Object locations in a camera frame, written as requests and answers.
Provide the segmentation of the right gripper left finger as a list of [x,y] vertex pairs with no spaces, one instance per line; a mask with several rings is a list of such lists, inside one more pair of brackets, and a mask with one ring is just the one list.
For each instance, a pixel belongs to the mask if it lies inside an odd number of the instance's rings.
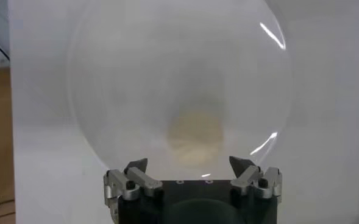
[[163,190],[163,182],[146,174],[147,165],[148,159],[143,158],[131,161],[123,171],[108,170],[103,176],[105,205],[113,209],[119,197],[135,201],[141,192],[147,197],[156,197]]

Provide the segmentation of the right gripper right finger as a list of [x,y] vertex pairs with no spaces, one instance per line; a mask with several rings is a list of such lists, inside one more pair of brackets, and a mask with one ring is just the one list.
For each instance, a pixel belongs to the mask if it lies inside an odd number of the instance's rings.
[[282,197],[282,173],[276,167],[269,167],[266,172],[262,171],[250,159],[242,159],[229,156],[229,162],[236,178],[230,181],[230,185],[240,195],[247,195],[250,190],[256,198],[271,199]]

